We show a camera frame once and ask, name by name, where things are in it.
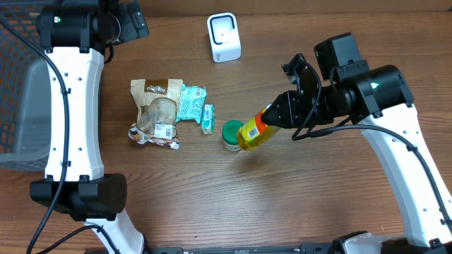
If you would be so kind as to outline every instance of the yellow bottle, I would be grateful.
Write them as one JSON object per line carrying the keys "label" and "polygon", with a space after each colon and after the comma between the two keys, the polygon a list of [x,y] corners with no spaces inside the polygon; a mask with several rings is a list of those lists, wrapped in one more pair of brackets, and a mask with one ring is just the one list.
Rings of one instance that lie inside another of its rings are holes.
{"label": "yellow bottle", "polygon": [[268,126],[262,122],[262,113],[269,108],[262,109],[259,114],[253,116],[239,131],[237,131],[237,142],[244,151],[256,149],[259,145],[264,144],[269,138],[280,130],[277,126]]}

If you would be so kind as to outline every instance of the wooden table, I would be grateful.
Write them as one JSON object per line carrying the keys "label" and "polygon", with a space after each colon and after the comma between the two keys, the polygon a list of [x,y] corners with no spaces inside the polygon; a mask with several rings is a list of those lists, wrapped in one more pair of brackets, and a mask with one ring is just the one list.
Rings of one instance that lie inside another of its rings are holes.
{"label": "wooden table", "polygon": [[[228,152],[220,142],[226,121],[247,121],[295,88],[281,64],[302,52],[319,70],[313,47],[344,32],[355,35],[371,68],[393,64],[403,72],[430,152],[452,186],[450,13],[239,16],[242,57],[227,63],[212,61],[206,19],[149,18],[149,37],[115,47],[104,69],[105,171],[126,175],[127,212],[152,246],[295,246],[357,230],[403,233],[396,199],[359,131],[292,142],[293,131],[283,130],[254,152]],[[180,150],[133,144],[127,130],[136,120],[129,92],[136,78],[205,85],[217,114],[215,133],[184,122],[177,127]],[[46,210],[28,190],[42,173],[2,170],[0,176],[0,253],[24,253]],[[53,214],[36,250],[80,225]],[[84,232],[57,252],[99,246]]]}

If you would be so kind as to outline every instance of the food package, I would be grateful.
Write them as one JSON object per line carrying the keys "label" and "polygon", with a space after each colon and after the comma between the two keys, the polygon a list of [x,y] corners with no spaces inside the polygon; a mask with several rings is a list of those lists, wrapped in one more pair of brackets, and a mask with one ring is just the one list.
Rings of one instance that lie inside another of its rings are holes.
{"label": "food package", "polygon": [[201,130],[204,134],[213,134],[215,127],[215,109],[212,104],[204,105],[203,120],[201,122]]}
{"label": "food package", "polygon": [[129,137],[139,144],[153,143],[179,149],[175,126],[182,80],[132,80],[131,94],[138,107]]}
{"label": "food package", "polygon": [[195,120],[199,124],[203,116],[203,106],[206,97],[206,87],[188,87],[182,85],[176,122],[181,120]]}

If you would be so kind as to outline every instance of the gray basket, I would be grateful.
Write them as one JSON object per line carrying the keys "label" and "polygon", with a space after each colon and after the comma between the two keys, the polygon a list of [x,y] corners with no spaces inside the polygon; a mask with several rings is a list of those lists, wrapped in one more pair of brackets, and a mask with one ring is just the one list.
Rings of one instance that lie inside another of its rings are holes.
{"label": "gray basket", "polygon": [[[38,45],[35,19],[52,1],[0,1],[0,19]],[[0,25],[0,168],[43,171],[49,156],[47,64]]]}

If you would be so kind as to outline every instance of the teal package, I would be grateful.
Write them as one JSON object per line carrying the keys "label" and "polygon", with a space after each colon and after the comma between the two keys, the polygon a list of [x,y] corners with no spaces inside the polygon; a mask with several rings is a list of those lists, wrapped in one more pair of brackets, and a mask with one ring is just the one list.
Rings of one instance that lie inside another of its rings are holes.
{"label": "teal package", "polygon": [[215,109],[212,104],[204,105],[204,115],[201,124],[201,130],[204,134],[213,134],[213,128],[215,127]]}
{"label": "teal package", "polygon": [[203,106],[206,97],[206,87],[185,86],[183,84],[176,122],[181,120],[195,120],[199,124],[203,115]]}

